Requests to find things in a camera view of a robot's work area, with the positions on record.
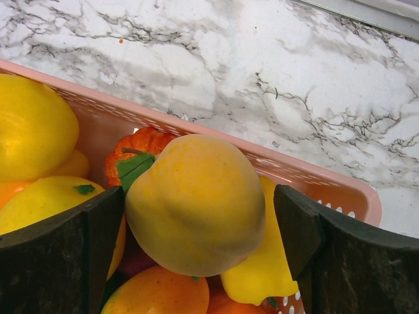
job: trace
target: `fake fruit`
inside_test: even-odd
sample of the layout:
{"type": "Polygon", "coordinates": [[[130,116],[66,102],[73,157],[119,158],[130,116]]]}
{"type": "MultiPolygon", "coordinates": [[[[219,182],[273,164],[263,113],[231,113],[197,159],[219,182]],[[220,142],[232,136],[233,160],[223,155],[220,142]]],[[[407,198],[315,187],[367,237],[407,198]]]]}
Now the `fake fruit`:
{"type": "Polygon", "coordinates": [[[72,177],[87,178],[90,171],[90,162],[78,149],[73,149],[67,160],[50,173],[53,175],[70,175],[72,177]]]}
{"type": "Polygon", "coordinates": [[[260,305],[270,296],[290,296],[299,288],[293,281],[274,208],[276,184],[259,176],[266,203],[266,231],[261,246],[245,261],[220,275],[228,296],[240,303],[260,305]]]}
{"type": "Polygon", "coordinates": [[[158,131],[152,126],[141,128],[132,135],[120,139],[115,149],[105,159],[105,174],[107,187],[121,185],[116,162],[134,157],[134,153],[123,153],[122,148],[133,148],[141,152],[157,155],[175,136],[170,133],[158,131]]]}
{"type": "Polygon", "coordinates": [[[207,314],[265,314],[261,307],[231,300],[224,291],[210,295],[207,314]]]}
{"type": "Polygon", "coordinates": [[[240,150],[216,137],[172,140],[126,195],[141,248],[159,265],[207,277],[256,251],[265,227],[263,189],[240,150]]]}
{"type": "MultiPolygon", "coordinates": [[[[69,158],[48,176],[70,175],[72,177],[87,178],[90,164],[87,157],[74,149],[69,158]]],[[[23,190],[34,181],[0,182],[0,210],[17,192],[23,190]]]]}
{"type": "MultiPolygon", "coordinates": [[[[53,176],[35,181],[14,195],[0,211],[0,235],[35,224],[93,198],[104,189],[89,180],[53,176]]],[[[111,265],[114,272],[122,258],[125,238],[118,240],[111,265]]]]}
{"type": "Polygon", "coordinates": [[[154,266],[120,286],[101,314],[206,314],[209,295],[205,278],[194,280],[154,266]]]}
{"type": "Polygon", "coordinates": [[[79,123],[49,87],[0,74],[0,181],[30,181],[62,164],[79,137],[79,123]]]}

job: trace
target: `basket rim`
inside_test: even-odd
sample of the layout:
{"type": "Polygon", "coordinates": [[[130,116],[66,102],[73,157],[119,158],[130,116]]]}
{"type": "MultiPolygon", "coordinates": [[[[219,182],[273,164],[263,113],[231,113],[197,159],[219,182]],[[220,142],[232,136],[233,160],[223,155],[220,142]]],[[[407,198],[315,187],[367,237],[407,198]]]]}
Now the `basket rim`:
{"type": "Polygon", "coordinates": [[[289,156],[282,152],[272,150],[270,148],[262,147],[255,143],[240,139],[232,135],[228,135],[221,131],[207,128],[205,126],[200,126],[193,122],[180,119],[176,116],[172,116],[170,114],[163,113],[161,111],[158,111],[152,108],[148,108],[139,103],[134,103],[132,101],[119,98],[117,96],[112,96],[104,92],[101,92],[99,90],[95,90],[95,89],[85,87],[85,86],[82,86],[73,82],[69,82],[62,78],[53,77],[52,75],[48,75],[40,71],[36,71],[34,69],[30,69],[28,67],[19,65],[17,63],[13,63],[11,61],[3,60],[1,58],[0,58],[0,69],[14,73],[15,75],[20,75],[22,77],[27,77],[29,79],[36,80],[38,82],[41,82],[48,86],[55,87],[57,89],[61,89],[67,92],[78,94],[80,96],[90,98],[90,99],[93,99],[102,103],[111,103],[113,106],[117,108],[123,109],[125,111],[129,111],[132,113],[139,113],[143,115],[145,118],[159,120],[165,124],[171,124],[175,128],[178,127],[178,128],[186,129],[187,131],[191,133],[208,134],[208,135],[226,139],[227,141],[237,146],[238,148],[246,150],[250,152],[251,154],[254,154],[255,156],[260,156],[261,158],[268,158],[275,162],[280,161],[283,164],[287,164],[295,168],[302,169],[307,172],[311,172],[318,177],[329,179],[331,181],[336,181],[339,184],[353,188],[364,195],[365,199],[367,200],[367,210],[365,213],[365,218],[362,220],[363,222],[366,222],[368,224],[371,224],[377,227],[379,226],[381,222],[382,204],[381,204],[380,198],[378,197],[378,193],[369,184],[364,183],[363,181],[360,181],[359,179],[342,175],[340,173],[334,172],[324,167],[320,167],[315,164],[305,162],[304,160],[300,160],[298,158],[289,156]]]}

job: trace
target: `green leaf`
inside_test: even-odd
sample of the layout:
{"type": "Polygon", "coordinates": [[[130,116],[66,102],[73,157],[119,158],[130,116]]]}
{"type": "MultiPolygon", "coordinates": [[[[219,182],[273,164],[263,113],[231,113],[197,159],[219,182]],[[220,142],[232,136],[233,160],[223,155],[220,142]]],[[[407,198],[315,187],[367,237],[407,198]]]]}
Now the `green leaf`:
{"type": "Polygon", "coordinates": [[[274,309],[280,309],[280,306],[278,305],[277,301],[275,300],[275,298],[273,297],[269,297],[268,298],[268,302],[269,304],[274,308],[274,309]]]}
{"type": "Polygon", "coordinates": [[[124,193],[127,193],[132,183],[145,173],[154,163],[155,157],[149,153],[135,155],[127,160],[116,162],[119,179],[124,193]]]}
{"type": "Polygon", "coordinates": [[[77,186],[73,186],[73,188],[75,188],[78,193],[83,194],[83,195],[87,195],[94,191],[94,186],[92,186],[91,184],[77,185],[77,186]]]}

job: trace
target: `yellow fruit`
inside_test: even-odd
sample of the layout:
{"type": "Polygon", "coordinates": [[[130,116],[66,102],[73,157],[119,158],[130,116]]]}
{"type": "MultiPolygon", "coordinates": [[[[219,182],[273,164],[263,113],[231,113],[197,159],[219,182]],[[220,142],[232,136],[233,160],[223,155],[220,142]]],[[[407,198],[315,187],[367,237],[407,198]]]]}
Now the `yellow fruit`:
{"type": "MultiPolygon", "coordinates": [[[[56,175],[70,175],[72,177],[87,178],[90,170],[90,164],[87,157],[75,149],[70,157],[47,177],[56,175]]],[[[0,182],[0,210],[16,194],[30,185],[34,181],[12,181],[0,182]]]]}
{"type": "Polygon", "coordinates": [[[72,177],[87,178],[89,171],[89,159],[81,151],[73,149],[67,160],[58,166],[50,176],[70,175],[72,177]]]}
{"type": "MultiPolygon", "coordinates": [[[[0,235],[35,224],[93,198],[104,189],[92,181],[69,176],[46,177],[16,193],[0,211],[0,235]],[[94,190],[81,193],[75,186],[89,185],[94,190]]],[[[108,278],[115,271],[125,247],[126,223],[123,219],[114,249],[108,278]]]]}
{"type": "Polygon", "coordinates": [[[293,281],[274,207],[274,181],[259,176],[266,203],[266,232],[261,246],[244,262],[220,275],[224,290],[236,302],[260,305],[270,296],[290,296],[293,281]]]}
{"type": "Polygon", "coordinates": [[[183,275],[218,275],[253,253],[264,235],[255,169],[234,145],[208,135],[172,140],[130,187],[125,213],[141,248],[183,275]]]}
{"type": "Polygon", "coordinates": [[[111,265],[109,266],[109,271],[107,273],[107,279],[111,278],[115,270],[117,270],[122,257],[124,256],[125,251],[125,241],[126,241],[126,217],[125,214],[122,216],[120,222],[117,242],[115,243],[115,248],[113,250],[113,256],[111,265]]]}
{"type": "Polygon", "coordinates": [[[0,182],[45,176],[69,157],[78,137],[77,117],[54,90],[0,74],[0,182]]]}

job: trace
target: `pink basket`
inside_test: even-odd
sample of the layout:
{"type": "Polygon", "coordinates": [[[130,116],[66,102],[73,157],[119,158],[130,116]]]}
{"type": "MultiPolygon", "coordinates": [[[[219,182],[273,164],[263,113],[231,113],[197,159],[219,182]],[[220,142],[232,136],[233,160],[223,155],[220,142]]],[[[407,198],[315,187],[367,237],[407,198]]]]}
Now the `pink basket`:
{"type": "MultiPolygon", "coordinates": [[[[0,73],[42,82],[57,91],[71,105],[81,128],[77,148],[90,159],[90,179],[103,186],[103,161],[117,141],[137,128],[154,126],[176,136],[202,133],[230,141],[246,155],[258,173],[270,177],[275,183],[292,186],[313,200],[373,226],[380,224],[382,208],[378,194],[361,181],[8,61],[0,60],[0,73]]],[[[304,313],[299,293],[288,298],[278,298],[278,303],[280,308],[275,313],[304,313]]]]}

